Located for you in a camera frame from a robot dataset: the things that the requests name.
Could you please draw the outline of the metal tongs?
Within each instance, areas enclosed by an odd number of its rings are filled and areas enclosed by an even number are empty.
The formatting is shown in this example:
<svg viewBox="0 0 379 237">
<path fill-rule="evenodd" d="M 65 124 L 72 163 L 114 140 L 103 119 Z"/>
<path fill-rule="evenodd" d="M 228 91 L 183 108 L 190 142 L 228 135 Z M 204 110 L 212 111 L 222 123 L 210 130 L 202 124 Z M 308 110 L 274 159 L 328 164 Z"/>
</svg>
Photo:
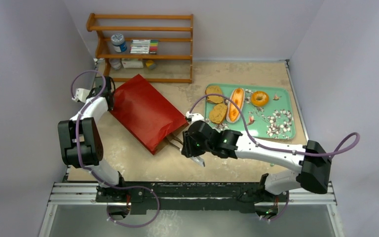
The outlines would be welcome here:
<svg viewBox="0 0 379 237">
<path fill-rule="evenodd" d="M 183 147 L 184 147 L 184 143 L 183 141 L 181 141 L 177 136 L 175 135 L 167 135 L 166 136 L 166 142 L 173 146 L 174 148 L 178 149 L 180 152 L 182 151 Z M 194 161 L 195 163 L 197 163 L 198 165 L 200 165 L 201 167 L 205 167 L 205 161 L 203 158 L 201 158 L 200 156 L 190 156 L 189 157 L 192 161 Z"/>
</svg>

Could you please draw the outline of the fake baguette bread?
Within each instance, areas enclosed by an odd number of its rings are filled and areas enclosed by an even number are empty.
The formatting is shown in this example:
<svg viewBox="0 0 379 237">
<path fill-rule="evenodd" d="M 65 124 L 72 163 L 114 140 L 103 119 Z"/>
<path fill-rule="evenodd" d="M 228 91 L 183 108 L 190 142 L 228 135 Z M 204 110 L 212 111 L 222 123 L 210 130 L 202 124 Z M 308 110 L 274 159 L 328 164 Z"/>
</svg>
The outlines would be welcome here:
<svg viewBox="0 0 379 237">
<path fill-rule="evenodd" d="M 243 88 L 236 88 L 230 95 L 230 100 L 227 104 L 226 120 L 229 123 L 235 123 L 241 116 L 241 111 L 245 101 L 245 90 Z"/>
</svg>

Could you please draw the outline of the red paper bag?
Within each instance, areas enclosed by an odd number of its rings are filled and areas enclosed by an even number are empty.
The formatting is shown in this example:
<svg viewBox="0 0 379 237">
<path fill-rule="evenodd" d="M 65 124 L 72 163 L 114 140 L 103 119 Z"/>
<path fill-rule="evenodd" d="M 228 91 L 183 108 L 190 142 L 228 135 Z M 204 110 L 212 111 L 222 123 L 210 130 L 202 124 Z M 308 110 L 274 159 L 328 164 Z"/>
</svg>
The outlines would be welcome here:
<svg viewBox="0 0 379 237">
<path fill-rule="evenodd" d="M 140 74 L 115 90 L 111 114 L 153 155 L 168 135 L 188 124 L 185 116 Z"/>
</svg>

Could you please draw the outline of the green floral tray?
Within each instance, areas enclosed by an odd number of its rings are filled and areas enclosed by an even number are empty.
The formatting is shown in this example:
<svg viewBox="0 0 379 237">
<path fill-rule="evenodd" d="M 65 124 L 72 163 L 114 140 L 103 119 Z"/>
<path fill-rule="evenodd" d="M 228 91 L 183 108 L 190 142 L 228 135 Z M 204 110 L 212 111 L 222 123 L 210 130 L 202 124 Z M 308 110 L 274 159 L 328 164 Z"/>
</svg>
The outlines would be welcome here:
<svg viewBox="0 0 379 237">
<path fill-rule="evenodd" d="M 220 93 L 236 102 L 236 96 L 232 96 L 236 89 L 244 91 L 242 114 L 253 137 L 280 140 L 295 137 L 293 109 L 287 90 L 280 87 L 212 83 L 206 87 L 206 93 Z M 258 91 L 269 97 L 263 106 L 252 104 L 252 95 Z"/>
</svg>

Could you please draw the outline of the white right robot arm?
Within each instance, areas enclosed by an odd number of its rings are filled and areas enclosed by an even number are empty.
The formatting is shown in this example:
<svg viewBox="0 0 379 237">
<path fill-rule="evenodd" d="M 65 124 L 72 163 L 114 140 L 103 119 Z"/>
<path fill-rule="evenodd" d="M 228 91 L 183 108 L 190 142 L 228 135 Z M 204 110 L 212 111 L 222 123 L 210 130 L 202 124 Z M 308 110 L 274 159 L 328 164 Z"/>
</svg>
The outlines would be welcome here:
<svg viewBox="0 0 379 237">
<path fill-rule="evenodd" d="M 303 146 L 251 139 L 246 132 L 229 129 L 218 132 L 198 120 L 183 132 L 181 153 L 202 165 L 200 156 L 211 153 L 219 158 L 253 159 L 284 167 L 282 172 L 263 175 L 257 194 L 264 201 L 297 188 L 315 194 L 328 191 L 332 162 L 315 141 L 309 140 Z"/>
</svg>

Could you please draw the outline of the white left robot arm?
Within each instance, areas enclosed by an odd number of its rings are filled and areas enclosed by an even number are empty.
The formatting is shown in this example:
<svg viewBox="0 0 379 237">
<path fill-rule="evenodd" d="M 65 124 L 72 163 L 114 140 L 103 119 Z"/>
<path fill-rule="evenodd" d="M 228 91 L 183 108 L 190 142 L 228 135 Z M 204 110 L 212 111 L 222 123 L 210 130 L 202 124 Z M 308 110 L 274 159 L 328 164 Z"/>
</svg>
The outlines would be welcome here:
<svg viewBox="0 0 379 237">
<path fill-rule="evenodd" d="M 114 108 L 114 80 L 97 77 L 91 89 L 77 88 L 72 100 L 83 107 L 69 120 L 58 123 L 61 156 L 64 164 L 82 169 L 97 179 L 100 188 L 109 188 L 108 195 L 116 202 L 127 197 L 123 176 L 104 159 L 104 147 L 97 122 Z"/>
</svg>

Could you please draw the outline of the clear plastic bottle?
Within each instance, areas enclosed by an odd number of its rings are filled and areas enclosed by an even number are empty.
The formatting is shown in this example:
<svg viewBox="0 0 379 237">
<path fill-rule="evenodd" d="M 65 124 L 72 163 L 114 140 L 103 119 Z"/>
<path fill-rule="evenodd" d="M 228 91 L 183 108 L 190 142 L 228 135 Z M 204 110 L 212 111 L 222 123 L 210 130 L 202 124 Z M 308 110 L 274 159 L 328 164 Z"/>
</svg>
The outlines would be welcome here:
<svg viewBox="0 0 379 237">
<path fill-rule="evenodd" d="M 121 59 L 117 59 L 117 58 L 110 58 L 109 64 L 110 64 L 111 68 L 114 70 L 119 70 L 122 67 Z"/>
</svg>

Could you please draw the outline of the small white box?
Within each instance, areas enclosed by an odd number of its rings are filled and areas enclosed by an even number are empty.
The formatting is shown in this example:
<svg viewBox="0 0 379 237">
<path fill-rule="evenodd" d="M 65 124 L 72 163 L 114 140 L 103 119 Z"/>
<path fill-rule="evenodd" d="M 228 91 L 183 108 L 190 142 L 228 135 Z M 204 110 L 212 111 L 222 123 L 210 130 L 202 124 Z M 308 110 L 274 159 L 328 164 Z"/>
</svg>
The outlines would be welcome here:
<svg viewBox="0 0 379 237">
<path fill-rule="evenodd" d="M 121 60 L 123 68 L 143 68 L 144 63 L 142 59 L 124 58 Z"/>
</svg>

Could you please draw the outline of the yellow grey cube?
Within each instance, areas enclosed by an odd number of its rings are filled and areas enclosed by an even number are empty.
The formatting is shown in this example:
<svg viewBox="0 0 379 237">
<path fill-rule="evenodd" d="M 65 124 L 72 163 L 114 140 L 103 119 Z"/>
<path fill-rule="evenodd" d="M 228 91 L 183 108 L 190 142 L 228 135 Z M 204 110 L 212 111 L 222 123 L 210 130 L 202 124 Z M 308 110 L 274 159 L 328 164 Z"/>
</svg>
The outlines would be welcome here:
<svg viewBox="0 0 379 237">
<path fill-rule="evenodd" d="M 145 65 L 148 69 L 153 70 L 157 67 L 157 64 L 153 60 L 146 60 Z"/>
</svg>

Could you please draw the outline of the blue lidded jar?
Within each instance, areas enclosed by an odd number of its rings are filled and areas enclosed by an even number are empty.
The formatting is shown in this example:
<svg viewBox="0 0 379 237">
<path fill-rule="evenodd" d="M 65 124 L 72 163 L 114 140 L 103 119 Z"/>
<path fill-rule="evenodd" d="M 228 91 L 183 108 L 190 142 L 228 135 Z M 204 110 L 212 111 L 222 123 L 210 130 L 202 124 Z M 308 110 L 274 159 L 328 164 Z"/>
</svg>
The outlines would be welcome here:
<svg viewBox="0 0 379 237">
<path fill-rule="evenodd" d="M 111 36 L 111 43 L 115 52 L 123 53 L 127 51 L 127 44 L 123 34 L 114 34 Z"/>
</svg>

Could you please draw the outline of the coloured marker set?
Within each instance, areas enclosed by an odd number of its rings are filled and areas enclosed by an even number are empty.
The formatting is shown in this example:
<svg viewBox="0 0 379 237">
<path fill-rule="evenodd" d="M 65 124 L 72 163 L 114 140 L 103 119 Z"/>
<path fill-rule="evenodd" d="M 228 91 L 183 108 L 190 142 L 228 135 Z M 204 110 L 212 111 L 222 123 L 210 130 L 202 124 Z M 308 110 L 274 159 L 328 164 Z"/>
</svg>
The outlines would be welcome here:
<svg viewBox="0 0 379 237">
<path fill-rule="evenodd" d="M 130 44 L 131 54 L 157 54 L 159 40 L 133 39 Z"/>
</svg>

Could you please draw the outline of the wooden shelf rack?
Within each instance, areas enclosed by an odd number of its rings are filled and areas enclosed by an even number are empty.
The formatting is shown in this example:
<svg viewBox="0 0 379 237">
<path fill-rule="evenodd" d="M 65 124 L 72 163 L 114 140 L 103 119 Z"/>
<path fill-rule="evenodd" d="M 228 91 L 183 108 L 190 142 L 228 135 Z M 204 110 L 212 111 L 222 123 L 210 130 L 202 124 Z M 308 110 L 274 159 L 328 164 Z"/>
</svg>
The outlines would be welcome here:
<svg viewBox="0 0 379 237">
<path fill-rule="evenodd" d="M 189 26 L 103 26 L 99 20 L 182 20 L 189 21 Z M 193 82 L 193 29 L 194 15 L 139 15 L 139 14 L 96 14 L 90 13 L 86 22 L 88 32 L 96 32 L 98 43 L 95 57 L 103 59 L 105 68 L 103 75 L 108 76 L 113 70 L 110 64 L 112 59 L 138 59 L 144 60 L 168 60 L 189 61 L 189 78 L 167 79 L 148 78 L 149 82 L 158 83 L 192 83 Z M 189 33 L 188 37 L 125 37 L 119 36 L 123 32 L 177 32 Z M 187 54 L 160 54 L 159 43 L 189 43 L 190 53 Z"/>
</svg>

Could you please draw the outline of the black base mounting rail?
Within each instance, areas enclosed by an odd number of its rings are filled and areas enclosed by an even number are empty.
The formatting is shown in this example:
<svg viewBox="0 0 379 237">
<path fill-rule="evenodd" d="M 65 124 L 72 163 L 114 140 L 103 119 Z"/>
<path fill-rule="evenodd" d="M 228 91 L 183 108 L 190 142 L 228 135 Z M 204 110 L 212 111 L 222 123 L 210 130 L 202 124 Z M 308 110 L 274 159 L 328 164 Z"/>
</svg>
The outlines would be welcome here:
<svg viewBox="0 0 379 237">
<path fill-rule="evenodd" d="M 127 182 L 122 190 L 97 186 L 96 201 L 115 213 L 144 215 L 149 210 L 238 211 L 275 216 L 288 192 L 274 195 L 262 182 Z"/>
</svg>

